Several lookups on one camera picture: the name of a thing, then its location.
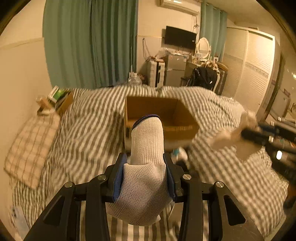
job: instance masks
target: white wall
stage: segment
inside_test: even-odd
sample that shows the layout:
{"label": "white wall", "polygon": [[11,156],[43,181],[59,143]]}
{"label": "white wall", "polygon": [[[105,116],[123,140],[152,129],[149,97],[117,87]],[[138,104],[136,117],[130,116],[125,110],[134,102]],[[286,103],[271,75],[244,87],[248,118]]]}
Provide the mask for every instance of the white wall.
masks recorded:
{"label": "white wall", "polygon": [[[200,3],[187,0],[192,3],[192,9],[200,12]],[[197,24],[200,25],[200,14],[197,16]],[[162,37],[166,26],[193,31],[194,17],[173,9],[159,7],[159,0],[139,0],[138,9],[138,36],[137,36],[137,72],[146,73],[145,59],[143,57],[143,38],[152,56],[156,55],[161,47],[165,46]]]}
{"label": "white wall", "polygon": [[3,166],[19,128],[36,113],[36,96],[47,95],[52,88],[42,38],[45,1],[31,0],[0,35],[0,219],[13,237],[8,216],[12,194]]}
{"label": "white wall", "polygon": [[227,19],[226,25],[227,25],[227,27],[235,26],[234,22],[231,21],[229,18]]}
{"label": "white wall", "polygon": [[0,47],[41,38],[45,2],[46,0],[31,0],[15,15],[0,36]]}

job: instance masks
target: television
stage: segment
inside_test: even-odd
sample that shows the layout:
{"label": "television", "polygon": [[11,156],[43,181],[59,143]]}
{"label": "television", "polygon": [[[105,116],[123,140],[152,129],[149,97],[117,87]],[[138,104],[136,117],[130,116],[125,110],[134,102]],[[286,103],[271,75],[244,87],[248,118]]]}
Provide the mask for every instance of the television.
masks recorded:
{"label": "television", "polygon": [[167,26],[165,29],[165,44],[187,49],[195,49],[196,33],[184,29]]}

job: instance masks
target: pillow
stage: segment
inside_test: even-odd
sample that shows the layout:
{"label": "pillow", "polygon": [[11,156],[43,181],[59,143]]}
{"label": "pillow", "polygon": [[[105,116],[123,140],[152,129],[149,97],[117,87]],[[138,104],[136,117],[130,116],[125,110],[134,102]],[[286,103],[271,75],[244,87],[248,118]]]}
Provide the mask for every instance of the pillow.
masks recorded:
{"label": "pillow", "polygon": [[15,138],[4,163],[4,170],[36,189],[45,158],[59,126],[56,112],[30,118]]}

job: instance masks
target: sliding door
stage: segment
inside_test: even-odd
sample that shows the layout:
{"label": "sliding door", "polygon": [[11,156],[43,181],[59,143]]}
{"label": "sliding door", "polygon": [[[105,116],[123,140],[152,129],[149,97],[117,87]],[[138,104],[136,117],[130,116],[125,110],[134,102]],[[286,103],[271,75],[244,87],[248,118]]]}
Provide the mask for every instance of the sliding door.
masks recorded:
{"label": "sliding door", "polygon": [[228,28],[223,63],[229,73],[222,95],[257,112],[270,86],[274,54],[273,36],[247,28]]}

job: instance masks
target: black bag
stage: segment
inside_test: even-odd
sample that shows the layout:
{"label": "black bag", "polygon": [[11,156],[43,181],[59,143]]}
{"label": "black bag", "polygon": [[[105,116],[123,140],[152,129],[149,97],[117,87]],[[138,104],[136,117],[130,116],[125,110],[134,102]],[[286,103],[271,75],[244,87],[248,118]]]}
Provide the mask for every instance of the black bag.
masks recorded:
{"label": "black bag", "polygon": [[200,86],[213,90],[217,82],[217,72],[211,68],[197,67],[192,71],[186,86]]}

